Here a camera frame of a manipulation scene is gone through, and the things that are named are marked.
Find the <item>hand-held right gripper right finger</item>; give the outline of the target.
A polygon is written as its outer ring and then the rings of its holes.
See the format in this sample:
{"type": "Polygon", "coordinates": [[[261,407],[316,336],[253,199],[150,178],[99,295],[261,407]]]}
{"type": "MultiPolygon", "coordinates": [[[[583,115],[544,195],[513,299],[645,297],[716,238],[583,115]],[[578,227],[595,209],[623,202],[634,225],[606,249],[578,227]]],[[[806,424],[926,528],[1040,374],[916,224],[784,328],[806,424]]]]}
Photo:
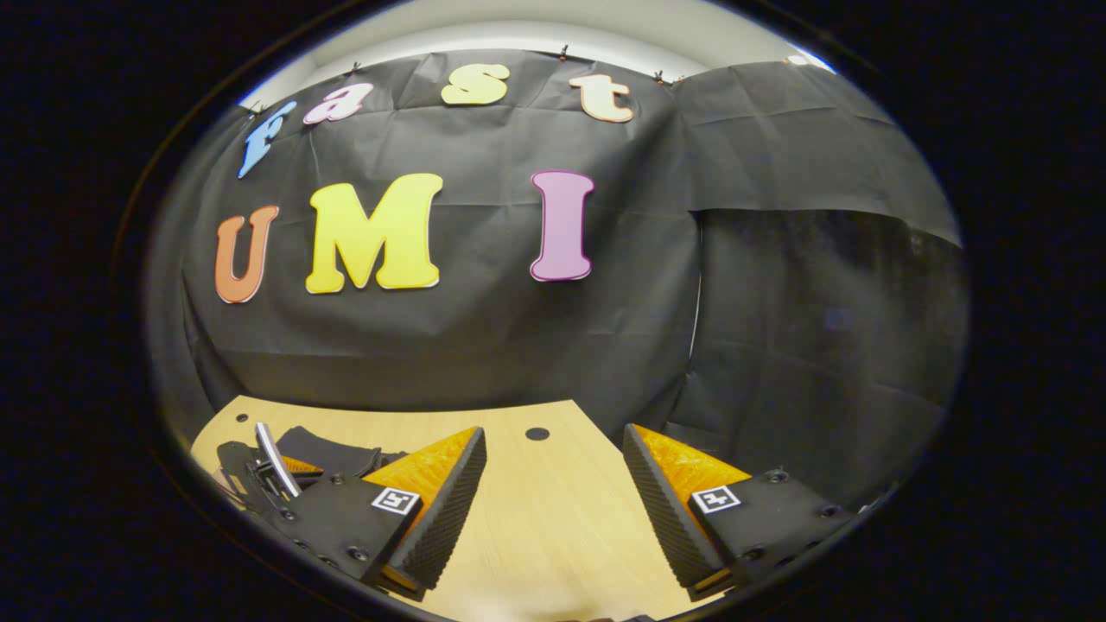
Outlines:
{"type": "Polygon", "coordinates": [[[785,470],[751,475],[636,424],[620,453],[691,601],[766,582],[855,519],[785,470]]]}

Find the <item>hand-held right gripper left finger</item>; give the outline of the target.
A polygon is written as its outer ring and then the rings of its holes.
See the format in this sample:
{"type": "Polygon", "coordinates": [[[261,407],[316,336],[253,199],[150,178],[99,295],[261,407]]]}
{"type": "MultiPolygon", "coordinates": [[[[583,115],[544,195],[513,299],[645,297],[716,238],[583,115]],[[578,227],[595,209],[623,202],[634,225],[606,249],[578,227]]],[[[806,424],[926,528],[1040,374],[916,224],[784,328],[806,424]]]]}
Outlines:
{"type": "Polygon", "coordinates": [[[319,562],[419,601],[453,554],[486,458],[486,431],[463,429],[367,475],[324,473],[262,519],[319,562]]]}

